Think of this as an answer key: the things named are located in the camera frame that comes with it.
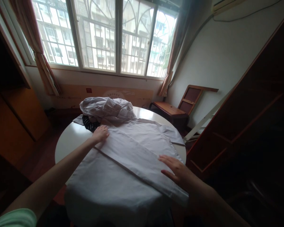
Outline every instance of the cable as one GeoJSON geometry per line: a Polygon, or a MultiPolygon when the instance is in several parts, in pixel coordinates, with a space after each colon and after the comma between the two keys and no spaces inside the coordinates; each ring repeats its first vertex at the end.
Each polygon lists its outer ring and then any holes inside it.
{"type": "Polygon", "coordinates": [[[246,16],[244,16],[244,17],[240,17],[240,18],[237,18],[237,19],[233,19],[233,20],[215,20],[215,18],[213,17],[213,20],[216,21],[216,22],[233,22],[233,21],[236,21],[236,20],[240,20],[240,19],[246,18],[246,17],[248,17],[248,16],[250,16],[250,15],[253,15],[253,14],[255,14],[255,13],[261,11],[261,10],[267,9],[267,8],[273,6],[273,5],[276,5],[276,4],[279,3],[280,1],[282,1],[282,0],[279,0],[279,1],[275,2],[275,3],[273,3],[272,5],[266,6],[266,7],[262,8],[262,9],[259,9],[259,10],[255,11],[255,12],[249,14],[249,15],[246,15],[246,16]]]}

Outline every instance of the round table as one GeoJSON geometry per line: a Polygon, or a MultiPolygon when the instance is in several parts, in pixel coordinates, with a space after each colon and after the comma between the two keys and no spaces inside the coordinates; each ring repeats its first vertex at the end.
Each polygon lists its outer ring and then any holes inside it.
{"type": "MultiPolygon", "coordinates": [[[[150,110],[143,109],[140,107],[133,107],[133,111],[137,118],[144,118],[152,121],[156,121],[162,125],[168,125],[173,127],[173,125],[161,117],[160,115],[151,112],[150,110]]],[[[56,145],[55,151],[55,163],[58,163],[65,156],[75,150],[78,146],[80,146],[84,141],[86,141],[89,137],[92,136],[92,132],[87,130],[83,125],[79,125],[77,123],[70,123],[66,129],[61,134],[58,143],[56,145]]],[[[174,148],[184,161],[186,162],[186,149],[185,146],[180,146],[174,144],[174,148]]]]}

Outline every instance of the white wall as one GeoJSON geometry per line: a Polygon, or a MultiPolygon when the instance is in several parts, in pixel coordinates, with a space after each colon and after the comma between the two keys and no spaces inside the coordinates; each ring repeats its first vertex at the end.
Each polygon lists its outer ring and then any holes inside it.
{"type": "MultiPolygon", "coordinates": [[[[26,70],[31,78],[32,87],[35,90],[42,107],[44,109],[53,107],[51,98],[45,93],[38,69],[36,67],[26,67],[26,70]]],[[[53,73],[60,84],[147,89],[154,91],[154,101],[162,101],[162,98],[157,96],[159,87],[162,83],[162,81],[159,80],[117,77],[58,69],[53,69],[53,73]]]]}
{"type": "MultiPolygon", "coordinates": [[[[205,13],[195,18],[199,26],[210,15],[210,0],[202,7],[205,13]]],[[[247,0],[215,16],[232,20],[268,6],[277,0],[247,0]]],[[[211,19],[191,45],[177,76],[168,90],[166,101],[178,106],[187,85],[218,88],[206,91],[191,113],[193,128],[239,81],[269,37],[284,18],[284,0],[242,20],[230,23],[211,19]]]]}

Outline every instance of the green sleeve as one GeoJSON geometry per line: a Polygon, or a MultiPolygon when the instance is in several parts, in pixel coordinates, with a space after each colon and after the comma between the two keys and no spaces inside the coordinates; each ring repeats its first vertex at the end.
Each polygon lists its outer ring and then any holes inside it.
{"type": "Polygon", "coordinates": [[[0,217],[0,227],[35,227],[36,224],[37,217],[35,213],[26,208],[13,210],[0,217]]]}

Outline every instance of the brown curtain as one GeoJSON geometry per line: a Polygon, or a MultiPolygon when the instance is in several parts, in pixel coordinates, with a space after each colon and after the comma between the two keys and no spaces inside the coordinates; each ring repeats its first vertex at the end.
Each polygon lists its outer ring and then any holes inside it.
{"type": "Polygon", "coordinates": [[[35,61],[43,81],[46,93],[51,96],[61,94],[60,87],[43,54],[37,21],[31,0],[9,0],[23,34],[34,52],[35,61]]]}
{"type": "Polygon", "coordinates": [[[188,25],[193,17],[193,5],[194,4],[191,0],[184,0],[182,3],[171,46],[170,58],[167,66],[167,75],[159,89],[158,96],[166,97],[167,95],[167,88],[173,76],[172,70],[178,58],[188,25]]]}

